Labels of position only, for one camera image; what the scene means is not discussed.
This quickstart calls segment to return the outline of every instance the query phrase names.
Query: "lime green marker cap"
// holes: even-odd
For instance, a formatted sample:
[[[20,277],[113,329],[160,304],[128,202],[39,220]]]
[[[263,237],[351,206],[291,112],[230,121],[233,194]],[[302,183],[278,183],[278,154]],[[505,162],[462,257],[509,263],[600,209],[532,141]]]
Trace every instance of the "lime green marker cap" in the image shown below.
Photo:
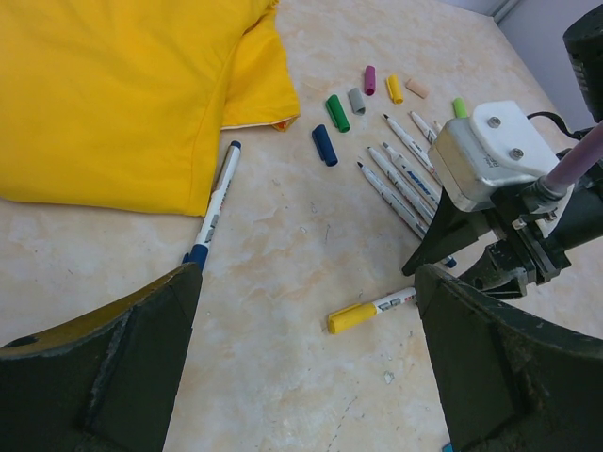
[[[467,107],[464,106],[464,100],[462,97],[457,97],[454,101],[452,101],[452,106],[454,107],[454,116],[457,118],[468,118],[467,115]]]

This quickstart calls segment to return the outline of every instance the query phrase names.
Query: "yellow marker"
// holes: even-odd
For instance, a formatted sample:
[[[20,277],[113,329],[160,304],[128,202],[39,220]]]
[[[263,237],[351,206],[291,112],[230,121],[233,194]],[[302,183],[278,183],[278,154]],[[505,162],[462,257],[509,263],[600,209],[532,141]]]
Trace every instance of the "yellow marker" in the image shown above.
[[[394,104],[400,105],[402,102],[404,102],[402,88],[399,87],[398,76],[394,73],[387,77],[387,90],[389,91],[389,97],[392,98]]]
[[[408,301],[416,301],[416,291],[414,287],[402,289],[395,294],[388,295],[387,297],[378,299],[372,303],[353,304],[341,311],[329,314],[329,333],[338,334],[363,323],[365,320],[369,320],[374,315],[384,313],[388,309]]]

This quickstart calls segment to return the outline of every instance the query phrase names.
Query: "marker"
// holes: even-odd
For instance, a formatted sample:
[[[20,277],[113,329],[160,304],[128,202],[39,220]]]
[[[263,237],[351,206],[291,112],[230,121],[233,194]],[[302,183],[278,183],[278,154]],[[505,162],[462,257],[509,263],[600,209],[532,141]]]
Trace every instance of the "marker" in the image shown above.
[[[195,238],[195,244],[192,246],[192,249],[185,254],[182,263],[196,262],[201,270],[204,269],[211,239],[214,236],[214,231],[218,224],[218,219],[220,218],[224,198],[226,197],[228,187],[235,175],[236,164],[238,163],[240,156],[241,143],[233,141],[228,148],[226,160],[224,161],[224,165],[222,165],[222,171],[216,189],[211,194],[211,201],[207,207],[207,214],[205,214],[201,230],[197,234],[197,238]]]
[[[430,142],[430,144],[433,144],[435,142],[435,139],[437,138],[435,132],[431,129],[429,125],[427,125],[426,122],[423,121],[423,118],[418,116],[418,114],[416,114],[414,111],[411,111],[410,115],[413,119],[413,122],[419,128],[423,136]]]
[[[430,186],[424,181],[421,176],[418,175],[416,169],[413,167],[404,155],[396,152],[387,143],[383,143],[383,147],[389,153],[390,158],[394,166],[402,173],[411,186],[423,197],[427,204],[429,204],[434,210],[437,210],[437,206],[440,202],[440,195],[435,188]]]
[[[368,147],[368,153],[370,153],[370,156],[375,161],[377,166],[382,169],[387,178],[392,182],[392,184],[394,184],[394,187],[398,190],[400,195],[402,195],[404,199],[415,208],[415,210],[427,224],[430,224],[433,221],[434,214],[432,208],[423,203],[421,197],[416,194],[415,190],[409,186],[404,179],[402,179],[394,166],[389,163],[385,157],[383,157],[370,146]]]
[[[440,185],[442,185],[442,183],[440,182],[440,179],[437,177],[437,174],[435,172],[435,168],[432,165],[432,162],[430,162],[430,159],[427,156],[427,153],[425,151],[423,151],[418,144],[416,144],[416,142],[413,140],[413,138],[410,135],[408,135],[408,133],[397,122],[392,120],[387,115],[383,115],[383,116],[385,117],[385,120],[387,121],[387,123],[389,124],[391,129],[398,136],[400,141],[402,143],[404,143],[404,146],[406,146],[408,148],[408,150],[415,155],[416,159],[421,163],[421,165],[423,165],[423,167],[425,167],[425,170],[429,171],[430,174],[435,178],[435,180]]]
[[[405,201],[398,198],[398,196],[396,196],[396,194],[390,190],[373,171],[368,169],[360,162],[356,163],[370,184],[379,192],[383,200],[387,202],[392,209],[394,209],[394,211],[399,215],[400,218],[404,220],[406,224],[408,224],[418,238],[423,240],[427,230],[425,229],[423,223],[421,223],[421,220],[415,217],[415,214],[410,211],[410,206],[407,206],[408,204],[406,204]],[[440,262],[448,268],[454,268],[456,266],[456,261],[451,256],[442,259]]]
[[[338,334],[351,327],[360,325],[372,316],[384,313],[402,303],[416,302],[414,287],[402,289],[399,292],[377,299],[372,303],[356,303],[335,313],[329,314],[328,328],[330,334]]]
[[[442,124],[440,124],[438,121],[433,121],[433,128],[435,129],[435,133],[437,135],[440,135],[440,132],[442,132]]]

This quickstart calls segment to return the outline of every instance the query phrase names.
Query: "table surface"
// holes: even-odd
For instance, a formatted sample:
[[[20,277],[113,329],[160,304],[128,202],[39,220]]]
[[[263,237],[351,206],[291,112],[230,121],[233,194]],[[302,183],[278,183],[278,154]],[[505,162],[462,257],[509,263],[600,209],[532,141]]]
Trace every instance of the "table surface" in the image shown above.
[[[434,0],[285,0],[279,9],[301,117],[286,133],[222,136],[222,149],[235,138],[243,152],[205,270],[166,450],[438,450],[448,433],[416,308],[337,336],[326,331],[328,313],[413,283],[399,268],[418,240],[355,163],[369,162],[367,145],[387,140],[402,149],[382,113],[418,139],[408,112],[443,123],[457,96],[469,108],[506,99],[527,113],[553,107],[484,16]],[[336,93],[350,112],[346,93],[362,87],[367,64],[377,68],[377,93],[339,134],[324,101]],[[430,97],[407,91],[393,105],[390,73],[418,78]],[[310,138],[320,123],[338,153],[333,168]],[[546,120],[535,125],[554,150],[571,145]],[[170,271],[199,226],[198,218],[0,202],[0,343]],[[482,246],[458,253],[454,273]],[[603,337],[602,250],[598,240],[570,251],[571,268],[515,305]],[[389,384],[385,372],[394,376]]]

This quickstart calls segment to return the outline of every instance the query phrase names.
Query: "marker cap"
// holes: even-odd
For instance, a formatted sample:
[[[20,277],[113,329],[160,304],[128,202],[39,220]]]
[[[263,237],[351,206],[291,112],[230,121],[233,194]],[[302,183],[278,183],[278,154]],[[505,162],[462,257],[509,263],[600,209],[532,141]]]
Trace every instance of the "marker cap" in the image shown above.
[[[342,134],[348,132],[350,130],[350,123],[348,122],[348,118],[346,117],[343,107],[341,106],[339,98],[336,94],[327,100],[326,106],[327,111],[333,120],[333,124],[339,130],[339,132]]]
[[[404,96],[402,95],[402,88],[399,87],[398,76],[392,73],[387,77],[387,90],[389,91],[389,97],[392,98],[394,104],[400,105],[404,102]]]
[[[364,115],[367,108],[365,107],[365,100],[362,98],[362,92],[358,88],[354,88],[348,92],[348,97],[350,98],[351,111],[355,115]]]
[[[312,139],[317,146],[320,160],[322,160],[327,167],[335,166],[338,162],[337,155],[335,154],[335,149],[333,148],[333,144],[331,143],[327,128],[324,124],[319,125],[312,131]]]
[[[454,101],[452,101],[452,106],[454,107],[454,116],[457,118],[467,118],[467,107],[464,106],[464,100],[462,97],[457,97]]]
[[[429,89],[414,78],[411,78],[408,82],[406,82],[406,88],[423,99],[430,95]]]
[[[375,93],[377,87],[377,78],[375,76],[375,67],[367,66],[365,69],[365,94],[372,96]]]
[[[353,304],[341,311],[329,314],[327,318],[330,334],[338,334],[351,327],[361,324],[377,314],[377,308],[373,303]]]

